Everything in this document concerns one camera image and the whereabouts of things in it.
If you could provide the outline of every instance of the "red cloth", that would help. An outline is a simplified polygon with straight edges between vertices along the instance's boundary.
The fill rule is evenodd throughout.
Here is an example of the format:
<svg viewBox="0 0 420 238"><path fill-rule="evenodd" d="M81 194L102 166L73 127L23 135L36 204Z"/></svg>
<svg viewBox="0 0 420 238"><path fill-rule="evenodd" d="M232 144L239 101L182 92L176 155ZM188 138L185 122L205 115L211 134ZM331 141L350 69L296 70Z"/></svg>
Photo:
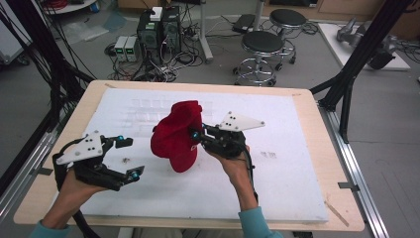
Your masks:
<svg viewBox="0 0 420 238"><path fill-rule="evenodd" d="M172 105L170 114L154 128L152 152L168 158L178 173L191 168L197 158L198 142L191 139L189 129L202 130L201 111L198 101L177 102Z"/></svg>

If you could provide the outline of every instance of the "stool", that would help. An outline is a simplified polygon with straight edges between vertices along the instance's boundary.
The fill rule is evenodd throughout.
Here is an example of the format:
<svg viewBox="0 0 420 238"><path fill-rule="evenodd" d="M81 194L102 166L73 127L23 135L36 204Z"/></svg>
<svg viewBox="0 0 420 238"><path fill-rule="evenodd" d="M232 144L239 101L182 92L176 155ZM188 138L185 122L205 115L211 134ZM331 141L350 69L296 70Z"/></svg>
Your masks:
<svg viewBox="0 0 420 238"><path fill-rule="evenodd" d="M273 33L262 31L246 33L242 37L242 48L255 57L243 60L234 68L234 74L238 75L235 85L240 84L239 79L245 79L259 86L265 82L268 86L274 86L276 83L274 70L263 58L281 55L283 46L284 41Z"/></svg>
<svg viewBox="0 0 420 238"><path fill-rule="evenodd" d="M277 9L269 14L269 20L273 25L280 28L278 36L284 40L284 43L288 43L292 46L292 48L284 48L283 52L289 52L289 54L293 53L293 57L289 62L294 63L296 61L296 46L285 38L285 34L287 30L301 29L303 24L306 23L306 18L302 14L290 9ZM286 55L282 55L280 62L275 66L276 70L281 70L284 56Z"/></svg>

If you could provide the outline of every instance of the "person's right hand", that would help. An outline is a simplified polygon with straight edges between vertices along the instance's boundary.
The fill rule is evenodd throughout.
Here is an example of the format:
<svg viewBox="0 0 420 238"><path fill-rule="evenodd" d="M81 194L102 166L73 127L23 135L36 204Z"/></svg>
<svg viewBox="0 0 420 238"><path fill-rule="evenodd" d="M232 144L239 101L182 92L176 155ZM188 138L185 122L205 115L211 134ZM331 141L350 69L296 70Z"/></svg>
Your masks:
<svg viewBox="0 0 420 238"><path fill-rule="evenodd" d="M241 210L256 208L258 203L254 196L253 186L251 185L245 153L242 152L236 159L231 160L209 151L206 152L222 164L223 170L228 175L238 195Z"/></svg>

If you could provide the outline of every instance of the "floor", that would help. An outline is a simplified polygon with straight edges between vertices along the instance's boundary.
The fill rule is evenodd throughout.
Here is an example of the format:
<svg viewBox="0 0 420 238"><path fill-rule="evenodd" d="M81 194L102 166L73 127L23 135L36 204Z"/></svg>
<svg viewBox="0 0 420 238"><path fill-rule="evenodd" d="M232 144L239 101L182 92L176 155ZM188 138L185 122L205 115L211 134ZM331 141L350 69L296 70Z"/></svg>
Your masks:
<svg viewBox="0 0 420 238"><path fill-rule="evenodd" d="M89 27L102 26L115 17L112 4L104 1L101 12L88 10L60 17L62 23L86 22ZM221 14L231 21L237 15L253 13L255 5L232 4L221 8L222 1L208 4L207 35L234 35ZM137 28L137 15L124 13L121 28L91 42L78 42L71 47L97 78L108 78L112 63L104 49L118 36L131 36ZM186 67L179 71L175 82L228 84L235 81L233 68L248 57L240 46L241 37L209 37L214 55L211 63ZM335 76L341 69L321 34L300 34L292 40L298 54L295 64L285 63L277 72L275 87L311 88ZM65 57L62 41L57 41ZM402 53L411 66L409 71L363 70L354 85L349 121L349 140L367 181L369 191L386 226L389 237L420 237L420 65ZM50 90L32 65L13 63L0 71L0 175L22 149L49 110ZM315 95L321 99L325 91ZM340 115L341 104L337 113ZM0 223L0 237L26 237L32 226L13 222L13 213L22 196ZM117 228L94 227L101 237L117 237ZM293 237L284 232L285 237ZM81 237L73 229L69 237ZM314 237L372 237L368 228L363 232L314 232Z"/></svg>

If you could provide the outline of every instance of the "black stool seat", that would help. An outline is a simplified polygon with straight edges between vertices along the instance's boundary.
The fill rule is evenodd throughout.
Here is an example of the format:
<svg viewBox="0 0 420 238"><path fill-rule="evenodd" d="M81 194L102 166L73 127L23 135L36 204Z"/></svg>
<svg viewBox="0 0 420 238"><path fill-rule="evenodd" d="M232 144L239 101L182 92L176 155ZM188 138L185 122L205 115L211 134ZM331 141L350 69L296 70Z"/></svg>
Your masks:
<svg viewBox="0 0 420 238"><path fill-rule="evenodd" d="M281 51L284 41L275 34L255 31L246 33L242 37L242 45L256 53L273 54Z"/></svg>
<svg viewBox="0 0 420 238"><path fill-rule="evenodd" d="M300 27L306 23L306 18L302 14L289 9L272 11L269 14L269 20L278 27Z"/></svg>

